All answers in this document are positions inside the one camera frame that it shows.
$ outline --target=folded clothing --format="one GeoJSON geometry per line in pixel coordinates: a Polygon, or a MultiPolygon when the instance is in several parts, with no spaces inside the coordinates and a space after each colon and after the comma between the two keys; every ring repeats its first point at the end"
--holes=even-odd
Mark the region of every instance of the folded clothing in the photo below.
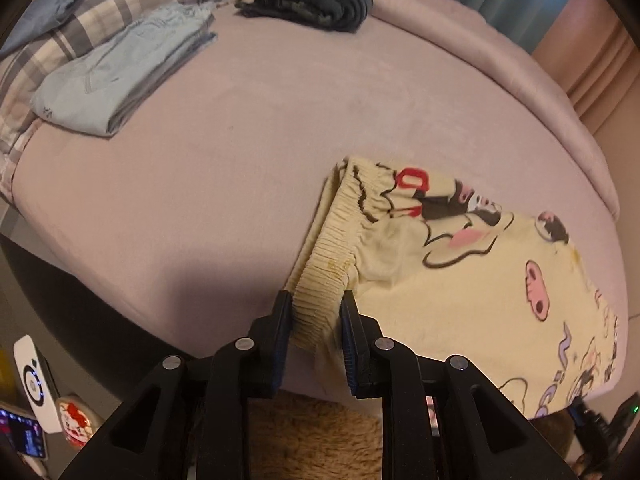
{"type": "Polygon", "coordinates": [[[294,341],[347,402],[338,310],[414,352],[471,359],[527,417],[565,408],[612,377],[617,317],[562,222],[502,209],[437,171],[349,158],[329,177],[287,283],[294,341]]]}
{"type": "Polygon", "coordinates": [[[247,17],[269,16],[325,30],[355,32],[373,6],[373,0],[238,0],[247,17]]]}
{"type": "Polygon", "coordinates": [[[174,2],[46,76],[34,113],[71,130],[111,137],[167,77],[216,37],[213,4],[174,2]]]}
{"type": "Polygon", "coordinates": [[[0,58],[60,27],[83,0],[33,0],[0,48],[0,58]]]}

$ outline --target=beige curtain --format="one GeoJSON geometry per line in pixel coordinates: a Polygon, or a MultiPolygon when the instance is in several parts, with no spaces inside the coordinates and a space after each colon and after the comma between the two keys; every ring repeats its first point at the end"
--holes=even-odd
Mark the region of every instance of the beige curtain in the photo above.
{"type": "Polygon", "coordinates": [[[640,51],[606,0],[569,0],[532,56],[592,134],[640,74],[640,51]]]}

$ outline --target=plaid fabric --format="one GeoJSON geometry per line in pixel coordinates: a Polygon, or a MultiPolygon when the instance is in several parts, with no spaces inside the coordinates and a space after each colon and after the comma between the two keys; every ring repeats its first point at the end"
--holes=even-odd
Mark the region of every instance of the plaid fabric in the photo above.
{"type": "MultiPolygon", "coordinates": [[[[12,179],[24,147],[40,125],[32,94],[67,61],[84,56],[133,20],[174,0],[85,0],[62,27],[0,62],[0,192],[13,201],[12,179]]],[[[209,0],[177,0],[184,4],[209,0]]]]}

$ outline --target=silver screw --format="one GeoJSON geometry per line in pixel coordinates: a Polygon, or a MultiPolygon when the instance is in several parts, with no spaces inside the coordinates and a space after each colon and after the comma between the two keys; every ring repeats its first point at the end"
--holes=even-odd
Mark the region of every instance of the silver screw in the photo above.
{"type": "Polygon", "coordinates": [[[449,364],[453,366],[456,370],[464,370],[469,366],[469,361],[462,357],[462,355],[454,355],[450,360],[449,364]]]}
{"type": "Polygon", "coordinates": [[[175,370],[178,366],[180,366],[181,362],[182,359],[180,359],[177,355],[170,355],[169,357],[165,357],[164,361],[162,361],[162,368],[165,368],[166,370],[175,370]]]}
{"type": "Polygon", "coordinates": [[[396,343],[394,343],[394,340],[389,337],[380,337],[376,339],[376,342],[374,344],[381,350],[391,350],[396,345],[396,343]]]}
{"type": "Polygon", "coordinates": [[[251,350],[255,346],[254,340],[250,337],[241,337],[236,341],[236,348],[238,350],[251,350]]]}

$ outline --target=phone screen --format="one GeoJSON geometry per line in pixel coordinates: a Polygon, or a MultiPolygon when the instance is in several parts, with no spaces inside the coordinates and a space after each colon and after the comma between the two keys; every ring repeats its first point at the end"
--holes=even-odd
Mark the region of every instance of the phone screen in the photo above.
{"type": "Polygon", "coordinates": [[[0,431],[18,453],[46,458],[44,434],[37,420],[0,408],[0,431]]]}

